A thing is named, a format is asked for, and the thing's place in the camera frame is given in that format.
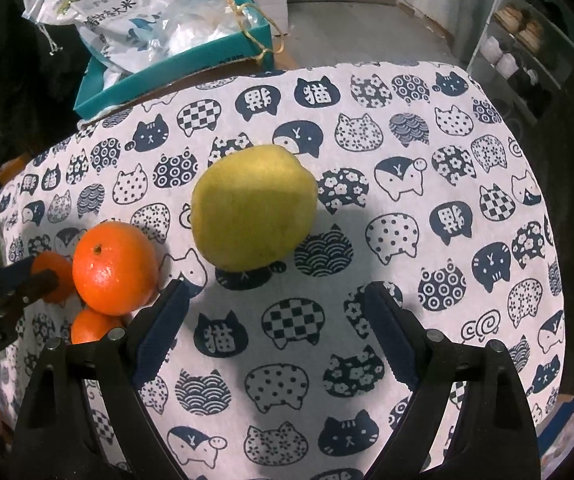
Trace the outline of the small orange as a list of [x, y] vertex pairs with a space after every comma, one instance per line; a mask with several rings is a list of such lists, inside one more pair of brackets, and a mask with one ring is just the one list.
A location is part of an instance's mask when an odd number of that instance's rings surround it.
[[70, 328], [70, 340], [72, 344], [95, 342], [117, 327], [122, 327], [121, 318], [84, 308], [74, 318]]
[[126, 315], [148, 304], [157, 290], [156, 251], [136, 226], [102, 222], [78, 242], [72, 275], [90, 308], [111, 316]]

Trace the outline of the large yellow pear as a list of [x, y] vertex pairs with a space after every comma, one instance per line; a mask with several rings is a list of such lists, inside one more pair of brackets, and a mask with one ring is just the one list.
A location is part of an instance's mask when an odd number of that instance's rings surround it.
[[253, 146], [214, 162], [197, 181], [191, 233], [217, 269], [255, 270], [308, 236], [316, 204], [315, 177], [295, 155], [273, 144]]

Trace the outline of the teal cardboard box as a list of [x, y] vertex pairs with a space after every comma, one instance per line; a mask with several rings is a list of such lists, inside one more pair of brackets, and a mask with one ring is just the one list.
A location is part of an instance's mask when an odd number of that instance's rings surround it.
[[270, 70], [274, 66], [272, 22], [252, 0], [234, 2], [250, 12], [249, 28], [173, 55], [109, 88], [104, 88], [106, 66], [91, 58], [78, 88], [74, 112], [82, 119], [92, 119], [108, 108], [133, 103], [170, 84], [225, 65], [255, 61]]

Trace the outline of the white rice bag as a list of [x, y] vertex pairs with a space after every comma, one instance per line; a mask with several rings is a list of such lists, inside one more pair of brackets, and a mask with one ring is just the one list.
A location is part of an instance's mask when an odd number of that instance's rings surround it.
[[23, 17], [37, 26], [72, 25], [102, 64], [124, 74], [156, 59], [157, 23], [172, 0], [23, 0]]

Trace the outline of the clear plastic bag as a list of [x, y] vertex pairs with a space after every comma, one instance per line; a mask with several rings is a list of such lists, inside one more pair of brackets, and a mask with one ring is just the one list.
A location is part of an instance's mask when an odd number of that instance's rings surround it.
[[259, 18], [235, 0], [173, 0], [162, 12], [156, 38], [162, 54], [173, 56], [241, 32], [249, 37]]

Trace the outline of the metal shoe rack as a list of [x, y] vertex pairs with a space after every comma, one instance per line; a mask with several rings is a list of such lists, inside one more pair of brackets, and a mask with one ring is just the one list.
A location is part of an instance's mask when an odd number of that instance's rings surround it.
[[563, 0], [493, 0], [467, 72], [534, 125], [574, 71], [574, 14]]

